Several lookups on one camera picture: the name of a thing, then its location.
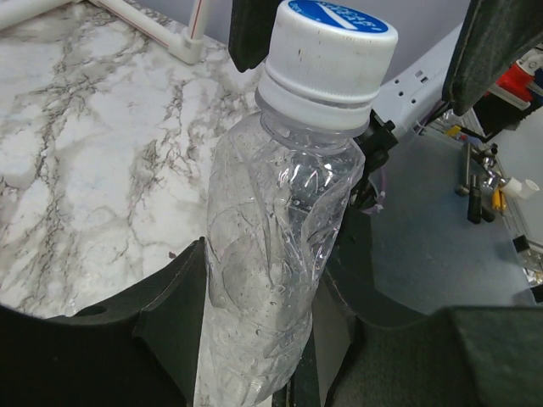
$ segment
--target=plastic bottle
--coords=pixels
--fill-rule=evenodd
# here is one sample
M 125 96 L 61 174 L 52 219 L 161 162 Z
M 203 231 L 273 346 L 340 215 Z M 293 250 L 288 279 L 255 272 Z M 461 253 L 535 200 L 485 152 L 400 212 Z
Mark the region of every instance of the plastic bottle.
M 352 138 L 367 128 L 396 42 L 393 27 L 350 8 L 278 8 L 261 112 L 221 137 L 210 177 L 205 323 L 221 407 L 255 405 L 294 373 L 363 169 Z

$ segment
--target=blue and white sticker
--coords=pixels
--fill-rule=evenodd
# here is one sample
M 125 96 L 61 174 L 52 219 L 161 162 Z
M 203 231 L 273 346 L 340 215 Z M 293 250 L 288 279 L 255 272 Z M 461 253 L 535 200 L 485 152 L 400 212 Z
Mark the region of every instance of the blue and white sticker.
M 291 0 L 288 5 L 296 13 L 309 19 L 345 30 L 374 32 L 376 34 L 389 30 L 383 21 L 337 4 L 312 0 Z

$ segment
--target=screw hole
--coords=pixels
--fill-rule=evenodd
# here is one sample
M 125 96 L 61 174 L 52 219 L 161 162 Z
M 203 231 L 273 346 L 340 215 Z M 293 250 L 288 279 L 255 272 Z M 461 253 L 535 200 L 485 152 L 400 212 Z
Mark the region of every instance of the screw hole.
M 79 311 L 74 316 L 91 316 L 91 315 L 100 315 L 103 314 L 107 309 L 102 305 L 91 305 Z

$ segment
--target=white bottle cap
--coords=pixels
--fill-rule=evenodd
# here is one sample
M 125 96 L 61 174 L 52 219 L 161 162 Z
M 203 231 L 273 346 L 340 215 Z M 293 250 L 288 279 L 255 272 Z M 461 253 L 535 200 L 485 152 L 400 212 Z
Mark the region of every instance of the white bottle cap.
M 277 10 L 259 93 L 306 125 L 361 128 L 397 42 L 396 29 L 371 15 L 326 2 L 286 0 Z
M 511 178 L 506 185 L 501 187 L 501 190 L 508 197 L 528 199 L 538 192 L 540 188 L 531 180 L 521 182 L 515 178 Z

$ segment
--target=white marble tabletop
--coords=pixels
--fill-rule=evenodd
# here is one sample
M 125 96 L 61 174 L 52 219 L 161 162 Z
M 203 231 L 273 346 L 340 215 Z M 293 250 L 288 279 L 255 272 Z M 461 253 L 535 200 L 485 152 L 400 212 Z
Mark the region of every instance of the white marble tabletop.
M 210 39 L 185 65 L 87 2 L 0 32 L 0 303 L 73 315 L 203 236 L 213 147 L 258 77 Z

